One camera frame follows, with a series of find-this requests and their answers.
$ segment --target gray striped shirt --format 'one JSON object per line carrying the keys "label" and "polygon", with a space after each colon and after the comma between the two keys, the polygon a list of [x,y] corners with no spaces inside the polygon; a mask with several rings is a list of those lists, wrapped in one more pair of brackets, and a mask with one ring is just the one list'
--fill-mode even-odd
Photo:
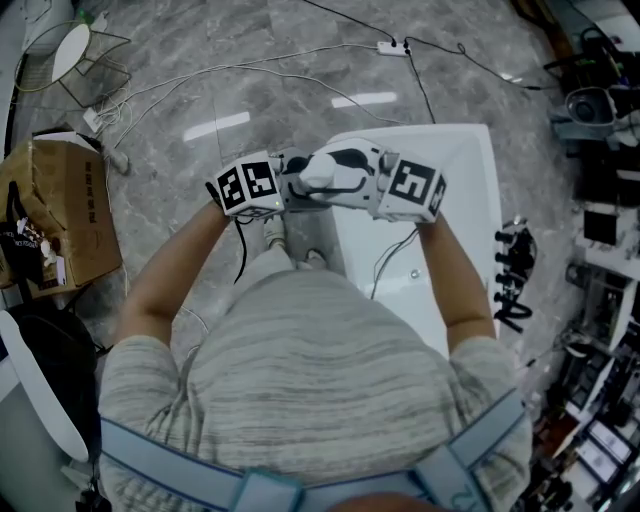
{"label": "gray striped shirt", "polygon": [[[408,468],[514,386],[495,340],[447,361],[342,277],[283,272],[240,297],[182,375],[156,339],[116,345],[100,413],[206,461],[313,484]],[[530,454],[527,421],[476,471],[496,511],[524,490]],[[100,470],[115,510],[200,510],[105,457]]]}

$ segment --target leg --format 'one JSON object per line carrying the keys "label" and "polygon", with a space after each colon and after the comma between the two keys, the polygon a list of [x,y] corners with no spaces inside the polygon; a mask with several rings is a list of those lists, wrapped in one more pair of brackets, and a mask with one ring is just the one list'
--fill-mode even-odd
{"label": "leg", "polygon": [[231,291],[231,304],[256,283],[287,270],[295,270],[285,250],[285,232],[282,217],[268,219],[264,225],[267,250],[253,260]]}

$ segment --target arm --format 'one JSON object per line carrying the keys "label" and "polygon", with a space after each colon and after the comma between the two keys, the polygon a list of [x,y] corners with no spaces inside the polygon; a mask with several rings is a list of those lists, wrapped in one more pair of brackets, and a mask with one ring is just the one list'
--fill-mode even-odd
{"label": "arm", "polygon": [[116,343],[146,334],[169,345],[171,323],[228,223],[211,202],[165,242],[142,269],[122,306]]}
{"label": "arm", "polygon": [[495,339],[487,292],[443,215],[433,224],[419,224],[418,232],[449,352],[473,336]]}

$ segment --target black bag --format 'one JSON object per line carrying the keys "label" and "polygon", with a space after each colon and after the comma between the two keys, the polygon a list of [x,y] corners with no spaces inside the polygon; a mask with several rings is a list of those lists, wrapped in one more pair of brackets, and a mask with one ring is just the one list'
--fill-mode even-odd
{"label": "black bag", "polygon": [[13,218],[13,208],[20,219],[27,216],[27,212],[20,202],[20,192],[15,181],[9,183],[7,196],[7,221],[0,223],[0,246],[11,269],[19,278],[27,278],[35,284],[42,284],[42,257],[37,242],[32,242],[26,236],[18,234],[18,226]]}

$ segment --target black cable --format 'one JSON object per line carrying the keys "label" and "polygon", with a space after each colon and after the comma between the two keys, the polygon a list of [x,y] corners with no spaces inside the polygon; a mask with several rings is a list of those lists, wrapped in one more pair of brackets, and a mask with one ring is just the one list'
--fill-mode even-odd
{"label": "black cable", "polygon": [[416,75],[416,79],[418,80],[418,85],[420,86],[420,90],[422,91],[422,95],[424,96],[424,101],[427,104],[427,109],[429,110],[429,115],[431,116],[431,122],[436,124],[436,116],[433,115],[433,110],[431,109],[431,103],[429,103],[429,97],[427,96],[427,92],[424,90],[422,86],[422,80],[420,80],[420,75],[418,74],[418,70],[416,69],[416,65],[413,62],[413,56],[411,55],[411,50],[408,48],[405,50],[406,54],[409,56],[409,62],[411,63],[411,67],[413,68],[413,72]]}
{"label": "black cable", "polygon": [[376,266],[378,265],[378,263],[380,262],[380,260],[384,256],[384,254],[386,252],[388,252],[391,247],[395,246],[395,249],[393,249],[393,251],[391,251],[387,255],[387,257],[385,258],[384,262],[382,263],[382,266],[380,267],[380,270],[378,271],[378,274],[373,279],[373,290],[371,290],[371,296],[369,297],[371,300],[373,300],[375,298],[375,296],[376,296],[376,290],[378,289],[378,283],[380,282],[380,278],[382,277],[383,272],[387,268],[387,265],[391,261],[391,258],[393,258],[396,254],[398,254],[404,248],[409,247],[413,243],[413,241],[415,240],[415,237],[417,235],[418,235],[418,228],[415,228],[411,233],[409,233],[409,236],[407,236],[407,238],[405,238],[404,240],[402,240],[400,242],[396,242],[395,244],[391,244],[389,247],[387,247],[385,249],[385,251],[382,253],[382,256],[380,258],[378,258],[378,261],[373,266],[374,272],[375,272]]}
{"label": "black cable", "polygon": [[424,41],[424,40],[422,40],[422,39],[420,39],[418,37],[407,36],[407,37],[405,37],[405,48],[408,47],[408,42],[407,41],[409,39],[417,41],[418,43],[422,43],[422,44],[424,44],[426,46],[431,46],[432,48],[436,48],[437,50],[443,51],[445,53],[449,53],[451,55],[459,55],[461,57],[464,57],[469,62],[471,62],[471,63],[475,64],[476,66],[478,66],[480,69],[483,69],[487,73],[490,73],[491,75],[495,76],[496,78],[499,78],[503,82],[505,82],[505,83],[507,83],[509,85],[513,85],[514,87],[518,87],[520,89],[526,89],[526,90],[529,90],[529,91],[544,91],[544,90],[548,90],[548,89],[557,89],[558,88],[557,85],[553,85],[553,86],[525,85],[525,84],[517,84],[515,82],[512,82],[511,80],[507,80],[506,78],[504,78],[503,76],[501,76],[500,74],[495,72],[493,69],[485,66],[484,64],[481,64],[480,62],[475,60],[473,57],[470,57],[469,54],[467,53],[467,49],[464,47],[464,45],[462,43],[458,43],[457,44],[457,50],[452,50],[450,48],[445,48],[444,46],[440,46],[439,44],[436,44],[436,43],[430,43],[429,41]]}
{"label": "black cable", "polygon": [[315,2],[311,2],[310,0],[302,0],[302,1],[306,2],[308,4],[311,4],[311,5],[314,5],[314,6],[318,7],[319,9],[323,9],[325,11],[332,12],[333,14],[337,14],[338,16],[342,16],[343,18],[347,18],[348,20],[351,20],[354,23],[358,23],[358,24],[362,25],[363,27],[367,27],[367,28],[370,28],[372,30],[376,30],[377,32],[380,32],[381,34],[384,34],[385,36],[387,36],[388,38],[391,39],[391,46],[393,46],[393,47],[395,47],[396,44],[397,44],[395,38],[391,34],[389,34],[389,32],[387,32],[385,30],[382,30],[381,28],[374,27],[372,25],[368,25],[364,21],[357,20],[355,18],[352,18],[351,16],[347,16],[346,14],[344,14],[342,12],[334,11],[333,9],[330,9],[329,7],[325,7],[323,5],[316,4]]}
{"label": "black cable", "polygon": [[238,235],[240,236],[240,242],[242,243],[242,265],[240,265],[240,272],[236,276],[233,284],[238,282],[238,279],[242,277],[242,273],[244,272],[244,266],[247,264],[247,242],[244,239],[244,234],[242,233],[242,228],[240,227],[240,221],[238,219],[235,220],[236,228],[238,229]]}
{"label": "black cable", "polygon": [[[204,186],[207,188],[207,191],[209,192],[209,194],[213,198],[214,202],[218,205],[218,207],[221,210],[224,211],[224,209],[222,208],[222,203],[220,201],[220,196],[218,195],[218,191],[213,186],[213,184],[211,182],[207,181],[207,182],[205,182]],[[240,237],[240,242],[242,243],[242,265],[240,265],[240,271],[238,272],[238,275],[236,276],[235,280],[233,281],[233,284],[236,284],[238,282],[238,279],[240,279],[240,277],[242,277],[242,273],[244,272],[244,267],[247,264],[247,242],[244,239],[244,233],[242,233],[242,228],[240,226],[241,225],[251,224],[252,222],[253,222],[253,219],[251,219],[251,220],[249,220],[247,222],[240,222],[238,219],[234,219],[234,223],[236,225],[236,229],[238,230],[238,236]]]}

